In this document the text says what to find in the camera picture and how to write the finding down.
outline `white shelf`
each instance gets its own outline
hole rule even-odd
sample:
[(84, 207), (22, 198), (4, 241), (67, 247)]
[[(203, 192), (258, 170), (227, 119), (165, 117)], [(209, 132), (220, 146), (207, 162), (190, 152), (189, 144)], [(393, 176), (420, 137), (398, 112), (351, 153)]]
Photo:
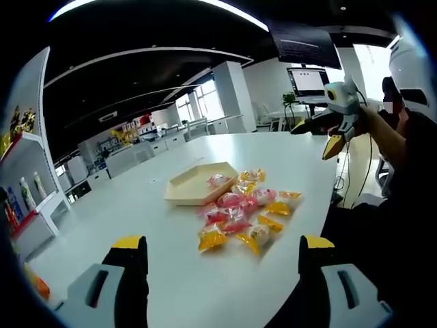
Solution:
[(30, 147), (38, 146), (43, 149), (42, 138), (33, 133), (23, 132), (12, 142), (0, 159), (0, 166), (3, 172), (8, 172), (14, 164), (19, 161), (30, 161), (26, 153)]

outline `desk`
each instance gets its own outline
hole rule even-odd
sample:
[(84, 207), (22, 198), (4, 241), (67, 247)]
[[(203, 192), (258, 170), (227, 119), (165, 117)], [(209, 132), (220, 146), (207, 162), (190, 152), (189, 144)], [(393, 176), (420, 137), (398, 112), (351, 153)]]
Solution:
[[(60, 237), (30, 262), (50, 286), (51, 303), (100, 263), (123, 236), (147, 238), (149, 327), (258, 328), (296, 286), (302, 234), (320, 235), (335, 183), (336, 160), (322, 160), (326, 136), (245, 133), (200, 137), (107, 181), (64, 216)], [(304, 200), (264, 257), (235, 238), (221, 252), (200, 254), (204, 222), (195, 207), (171, 207), (170, 178), (198, 164), (228, 161), (237, 171), (262, 167), (265, 186), (299, 191)]]
[[(316, 113), (321, 113), (325, 110), (325, 108), (323, 109), (317, 109), (315, 112)], [(294, 113), (294, 117), (295, 118), (308, 118), (308, 111), (306, 110), (306, 106), (305, 105), (293, 105), (293, 113)], [(287, 118), (292, 118), (292, 112), (290, 111), (290, 109), (287, 108), (286, 111), (287, 114)], [(269, 118), (279, 118), (279, 124), (278, 126), (281, 127), (282, 130), (282, 126), (284, 123), (284, 119), (285, 119), (285, 113), (284, 110), (282, 111), (274, 111), (272, 113), (267, 114), (267, 116)]]

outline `hexagonal tray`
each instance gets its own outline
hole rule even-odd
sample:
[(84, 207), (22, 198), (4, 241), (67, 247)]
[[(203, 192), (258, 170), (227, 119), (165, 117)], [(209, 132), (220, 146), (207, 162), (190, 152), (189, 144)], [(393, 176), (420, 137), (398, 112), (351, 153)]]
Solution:
[[(214, 174), (231, 179), (213, 189), (208, 179)], [(238, 172), (228, 162), (194, 166), (169, 181), (165, 199), (174, 205), (206, 205), (230, 189), (237, 178)]]

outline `ceiling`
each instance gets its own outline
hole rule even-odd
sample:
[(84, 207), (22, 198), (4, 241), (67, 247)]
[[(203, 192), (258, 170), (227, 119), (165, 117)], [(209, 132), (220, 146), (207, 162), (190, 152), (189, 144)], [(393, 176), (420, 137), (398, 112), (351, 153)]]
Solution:
[[(390, 18), (374, 0), (226, 2), (261, 22), (293, 20), (328, 29), (337, 46), (352, 43), (386, 46), (395, 33)], [(48, 1), (38, 13), (47, 21), (62, 3)], [(352, 33), (354, 30), (348, 26), (375, 30)], [(225, 60), (247, 64), (251, 59), (260, 62), (277, 55), (268, 32), (197, 0), (97, 0), (48, 24), (39, 20), (38, 27), (41, 27), (37, 29), (42, 36), (41, 46), (51, 47), (46, 83), (70, 72), (44, 89), (44, 112), (53, 159), (74, 149), (78, 142), (117, 123), (159, 109), (157, 106), (176, 97), (168, 99), (173, 90), (151, 92), (178, 87)], [(242, 58), (187, 50), (145, 51), (85, 65), (114, 53), (162, 47), (214, 49)], [(127, 98), (133, 99), (112, 105)], [(97, 118), (115, 110), (119, 115), (114, 121), (98, 123)]]

